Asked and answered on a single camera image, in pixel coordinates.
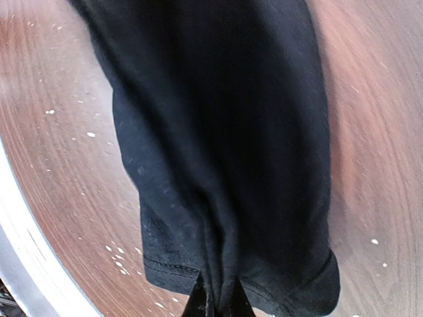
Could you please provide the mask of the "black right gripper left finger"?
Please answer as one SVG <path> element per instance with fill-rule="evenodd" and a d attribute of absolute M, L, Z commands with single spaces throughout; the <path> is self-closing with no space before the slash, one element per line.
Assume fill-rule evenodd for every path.
<path fill-rule="evenodd" d="M 204 279 L 199 274 L 184 308 L 184 317 L 212 317 L 215 309 L 209 298 Z"/>

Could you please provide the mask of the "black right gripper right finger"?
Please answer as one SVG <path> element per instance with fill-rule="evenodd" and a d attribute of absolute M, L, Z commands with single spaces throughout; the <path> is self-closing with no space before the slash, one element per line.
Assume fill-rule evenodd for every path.
<path fill-rule="evenodd" d="M 227 315 L 229 317 L 256 316 L 238 277 L 235 278 L 233 294 L 231 295 Z"/>

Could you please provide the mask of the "black underwear beige waistband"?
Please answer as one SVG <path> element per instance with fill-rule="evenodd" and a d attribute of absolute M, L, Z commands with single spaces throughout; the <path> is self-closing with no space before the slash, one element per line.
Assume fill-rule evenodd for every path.
<path fill-rule="evenodd" d="M 327 316 L 330 129 L 304 1 L 72 1 L 112 87 L 145 277 L 215 316 L 238 277 L 273 316 Z"/>

